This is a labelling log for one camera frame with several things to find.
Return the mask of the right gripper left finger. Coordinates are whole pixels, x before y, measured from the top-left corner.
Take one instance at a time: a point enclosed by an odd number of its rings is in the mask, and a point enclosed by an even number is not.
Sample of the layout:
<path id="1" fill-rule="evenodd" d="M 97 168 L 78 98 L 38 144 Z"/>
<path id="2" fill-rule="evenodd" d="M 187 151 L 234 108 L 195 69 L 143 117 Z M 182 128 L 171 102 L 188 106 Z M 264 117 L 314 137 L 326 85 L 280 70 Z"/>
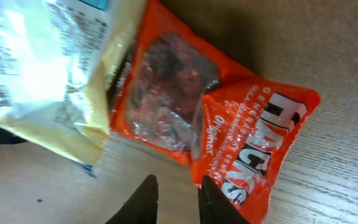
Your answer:
<path id="1" fill-rule="evenodd" d="M 150 174 L 105 224 L 156 224 L 157 211 L 158 182 Z"/>

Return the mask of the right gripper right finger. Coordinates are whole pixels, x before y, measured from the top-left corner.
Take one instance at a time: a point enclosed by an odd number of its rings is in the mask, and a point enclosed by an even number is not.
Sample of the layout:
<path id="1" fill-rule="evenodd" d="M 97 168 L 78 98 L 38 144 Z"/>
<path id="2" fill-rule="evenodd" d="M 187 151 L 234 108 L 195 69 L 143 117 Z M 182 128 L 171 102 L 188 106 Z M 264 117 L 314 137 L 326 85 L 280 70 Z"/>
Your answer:
<path id="1" fill-rule="evenodd" d="M 210 176 L 202 178 L 198 206 L 201 224 L 249 224 Z"/>

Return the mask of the red snack bag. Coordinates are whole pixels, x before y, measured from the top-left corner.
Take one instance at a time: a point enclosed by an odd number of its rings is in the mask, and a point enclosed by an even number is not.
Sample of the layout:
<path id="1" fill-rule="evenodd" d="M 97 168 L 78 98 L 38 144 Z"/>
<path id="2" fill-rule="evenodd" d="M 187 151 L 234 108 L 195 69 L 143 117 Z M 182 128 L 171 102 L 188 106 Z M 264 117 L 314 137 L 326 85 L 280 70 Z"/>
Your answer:
<path id="1" fill-rule="evenodd" d="M 111 129 L 208 176 L 236 212 L 262 223 L 282 162 L 317 92 L 259 78 L 159 1 L 145 7 Z"/>

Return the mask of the cream blue chips bag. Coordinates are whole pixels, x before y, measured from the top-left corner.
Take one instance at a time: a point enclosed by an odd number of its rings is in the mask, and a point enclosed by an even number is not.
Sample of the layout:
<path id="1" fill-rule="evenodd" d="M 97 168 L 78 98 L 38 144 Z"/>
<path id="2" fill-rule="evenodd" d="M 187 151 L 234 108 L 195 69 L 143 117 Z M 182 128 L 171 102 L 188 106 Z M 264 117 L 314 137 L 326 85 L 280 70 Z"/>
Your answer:
<path id="1" fill-rule="evenodd" d="M 0 128 L 92 173 L 144 0 L 0 0 Z"/>

